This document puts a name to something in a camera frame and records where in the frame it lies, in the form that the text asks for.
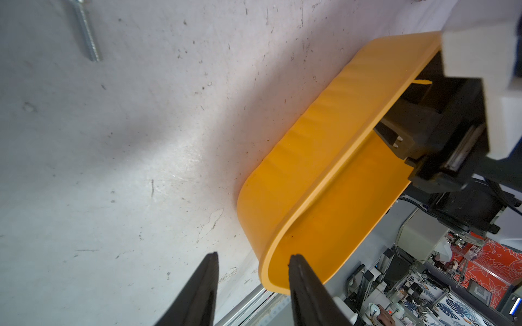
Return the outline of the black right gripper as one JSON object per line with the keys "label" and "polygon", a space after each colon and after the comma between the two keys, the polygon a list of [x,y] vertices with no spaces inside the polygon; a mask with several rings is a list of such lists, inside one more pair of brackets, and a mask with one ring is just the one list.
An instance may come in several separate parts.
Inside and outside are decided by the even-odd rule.
{"label": "black right gripper", "polygon": [[483,83],[447,77],[437,53],[375,126],[428,194],[456,192],[489,151]]}

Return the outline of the yellow plastic storage box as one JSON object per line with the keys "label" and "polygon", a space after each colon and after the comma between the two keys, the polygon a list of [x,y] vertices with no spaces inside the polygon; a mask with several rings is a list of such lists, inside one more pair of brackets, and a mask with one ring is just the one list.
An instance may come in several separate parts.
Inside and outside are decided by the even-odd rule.
{"label": "yellow plastic storage box", "polygon": [[246,179],[237,214],[265,289],[289,294],[297,254],[329,281],[409,185],[374,127],[440,49],[439,32],[367,43]]}

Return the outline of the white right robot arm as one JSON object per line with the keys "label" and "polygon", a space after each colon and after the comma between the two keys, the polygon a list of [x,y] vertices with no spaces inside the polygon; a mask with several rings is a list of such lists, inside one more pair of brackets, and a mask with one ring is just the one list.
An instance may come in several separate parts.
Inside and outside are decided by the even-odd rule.
{"label": "white right robot arm", "polygon": [[521,189],[521,2],[459,1],[440,31],[384,37],[384,66],[424,80],[417,98],[395,99],[377,134],[429,194],[463,189],[480,175]]}

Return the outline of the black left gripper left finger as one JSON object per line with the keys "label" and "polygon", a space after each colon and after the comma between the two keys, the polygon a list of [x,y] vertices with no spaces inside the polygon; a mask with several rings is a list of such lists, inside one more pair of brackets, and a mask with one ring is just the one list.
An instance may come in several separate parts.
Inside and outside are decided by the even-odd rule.
{"label": "black left gripper left finger", "polygon": [[213,325],[218,279],[218,253],[209,253],[156,325]]}

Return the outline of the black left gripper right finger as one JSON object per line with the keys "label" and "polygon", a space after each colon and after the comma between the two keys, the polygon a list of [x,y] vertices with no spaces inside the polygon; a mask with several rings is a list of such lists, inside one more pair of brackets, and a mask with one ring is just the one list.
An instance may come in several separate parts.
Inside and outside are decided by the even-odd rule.
{"label": "black left gripper right finger", "polygon": [[295,325],[352,325],[302,255],[290,258],[289,282]]}

